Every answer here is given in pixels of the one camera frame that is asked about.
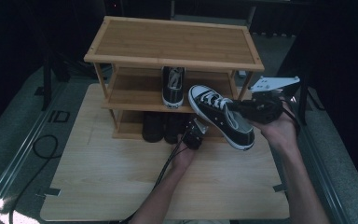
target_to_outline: human hand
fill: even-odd
[[[179,134],[178,142],[180,142],[181,138],[182,135]],[[172,168],[180,171],[185,171],[193,161],[194,155],[195,155],[195,151],[188,148],[184,142],[181,142],[179,148],[176,150],[176,156],[173,157]]]
[[[294,116],[289,109],[289,105],[286,102],[282,103],[283,107]],[[251,120],[249,120],[249,123],[260,129],[261,134],[266,137],[269,144],[280,154],[297,148],[295,122],[285,113],[282,113],[278,119],[269,124],[260,124]]]

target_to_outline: floor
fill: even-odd
[[[266,67],[266,71],[258,75],[273,77],[295,38],[266,38],[262,35],[254,35],[253,38]],[[242,81],[243,78],[236,77],[238,85]],[[50,223],[42,220],[39,212],[59,158],[42,159],[35,152],[44,157],[50,157],[53,152],[59,156],[63,152],[86,89],[95,82],[96,79],[76,73],[68,83],[53,80],[53,101],[46,111],[41,111],[42,97],[34,95],[36,88],[43,85],[40,69],[28,78],[7,107],[0,118],[0,195],[3,196],[0,200],[0,223]],[[303,148],[312,182],[333,223],[358,223],[358,174],[346,149],[328,115],[310,105],[306,116],[308,126],[303,127],[299,144]],[[328,176],[320,175],[321,167]],[[341,203],[338,210],[340,205],[345,207],[343,215],[335,212],[337,201],[334,200],[334,193]],[[288,219],[240,221],[242,224],[288,222]]]

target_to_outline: shoe rack shelf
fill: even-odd
[[[142,139],[143,111],[194,113],[187,99],[191,86],[242,99],[253,72],[264,70],[246,27],[183,21],[105,17],[84,59],[94,63],[102,108],[115,124],[113,137],[126,139]],[[107,85],[101,63],[113,67]],[[162,103],[162,66],[186,68],[184,103],[177,109]],[[234,81],[238,70],[248,72],[240,93]],[[207,139],[225,141],[212,125]]]

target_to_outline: black shoe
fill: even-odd
[[[228,110],[223,98],[216,91],[205,86],[193,86],[188,92],[188,101],[193,110],[203,119],[211,122],[236,149],[247,150],[255,142],[253,126],[239,112]]]
[[[146,142],[155,143],[164,137],[163,113],[144,112],[144,126],[142,128],[142,137]]]
[[[178,134],[185,132],[186,124],[189,118],[190,115],[186,113],[168,113],[164,135],[164,139],[167,143],[177,143]]]
[[[171,109],[183,104],[184,67],[162,67],[162,102]]]

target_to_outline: shoe rack top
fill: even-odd
[[[246,26],[105,17],[84,60],[264,71]]]

